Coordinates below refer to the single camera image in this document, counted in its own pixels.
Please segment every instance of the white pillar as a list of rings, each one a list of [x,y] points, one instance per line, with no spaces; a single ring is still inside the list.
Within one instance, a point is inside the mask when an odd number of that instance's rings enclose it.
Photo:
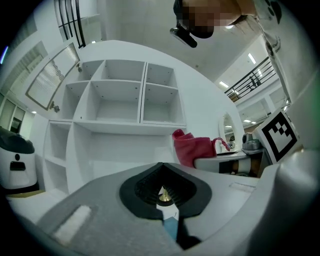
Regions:
[[[264,109],[268,112],[268,113],[273,113],[276,111],[276,106],[274,104],[274,102],[272,101],[270,95],[266,95],[264,96],[263,100],[261,101]]]

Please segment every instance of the person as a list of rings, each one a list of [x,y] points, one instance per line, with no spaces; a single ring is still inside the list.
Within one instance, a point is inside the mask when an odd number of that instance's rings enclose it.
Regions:
[[[261,85],[261,82],[260,82],[260,80],[259,80],[259,77],[257,77],[255,73],[253,73],[253,75],[254,75],[254,78],[256,79],[255,87],[257,88],[258,86]]]
[[[282,3],[277,0],[175,0],[173,11],[177,22],[193,35],[195,32],[205,34],[198,36],[200,38],[214,36],[215,27],[241,26],[248,19],[258,23],[271,64],[292,103],[287,115],[304,147],[320,147],[320,140],[312,139],[320,127],[314,110],[320,108],[316,96],[320,92],[319,59],[307,33]]]
[[[249,88],[250,91],[252,91],[253,89],[257,88],[257,86],[256,86],[256,82],[255,82],[255,80],[252,78],[252,76],[250,76],[250,80],[251,80],[251,83],[249,83],[249,85],[247,86],[247,88]]]

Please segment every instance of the pink handbag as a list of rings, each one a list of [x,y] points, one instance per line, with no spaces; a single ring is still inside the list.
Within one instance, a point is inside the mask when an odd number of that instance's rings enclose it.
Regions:
[[[216,157],[216,141],[221,141],[225,148],[230,151],[227,143],[222,138],[213,140],[210,140],[209,137],[195,138],[192,133],[185,134],[181,129],[172,134],[172,139],[180,163],[188,167],[195,167],[195,159]]]

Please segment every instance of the staircase railing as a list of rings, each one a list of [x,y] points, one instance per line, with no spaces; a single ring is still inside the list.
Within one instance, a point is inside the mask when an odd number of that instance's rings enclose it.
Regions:
[[[234,86],[224,93],[236,102],[240,98],[260,87],[276,74],[269,57],[266,57],[259,65],[241,78]]]
[[[64,1],[66,23],[64,21],[64,12],[62,10],[62,8],[63,8],[62,1]],[[58,3],[59,3],[60,18],[61,18],[61,22],[62,22],[62,25],[60,27],[63,27],[63,31],[64,31],[64,35],[65,35],[66,40],[68,40],[69,37],[70,38],[73,37],[73,31],[71,28],[71,23],[72,23],[79,49],[81,47],[85,47],[86,42],[85,42],[84,33],[83,33],[83,29],[82,29],[82,24],[81,24],[79,0],[58,0]],[[74,4],[75,4],[76,20],[75,20],[75,15],[74,15]]]

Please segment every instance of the mirror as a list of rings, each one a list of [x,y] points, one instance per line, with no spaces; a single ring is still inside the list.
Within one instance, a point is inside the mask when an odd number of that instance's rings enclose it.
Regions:
[[[241,141],[239,140],[236,132],[236,126],[230,116],[225,113],[219,122],[220,137],[228,144],[230,152],[236,152],[241,149]],[[221,153],[228,152],[226,148],[221,144]]]

